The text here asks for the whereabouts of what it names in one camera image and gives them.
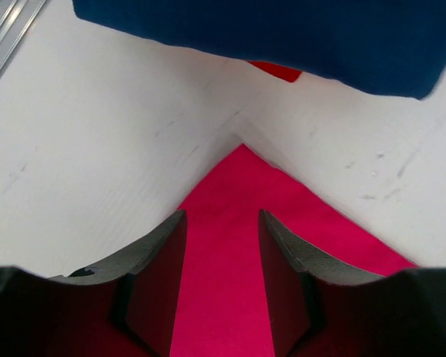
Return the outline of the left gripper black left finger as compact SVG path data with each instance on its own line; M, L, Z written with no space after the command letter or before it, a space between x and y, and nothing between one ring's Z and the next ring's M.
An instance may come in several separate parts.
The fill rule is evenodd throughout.
M68 276L0 267L0 356L168 356L186 244L179 210Z

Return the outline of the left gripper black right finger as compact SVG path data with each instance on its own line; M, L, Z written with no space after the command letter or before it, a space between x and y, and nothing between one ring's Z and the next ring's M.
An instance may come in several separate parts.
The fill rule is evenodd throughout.
M446 268L374 274L265 210L258 232L277 356L446 356Z

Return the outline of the magenta t shirt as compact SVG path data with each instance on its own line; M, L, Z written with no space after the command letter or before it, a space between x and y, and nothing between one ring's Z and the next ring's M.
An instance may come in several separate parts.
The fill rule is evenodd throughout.
M247 146L220 161L181 203L187 247L171 356L272 356L258 216L340 260L388 275L412 263Z

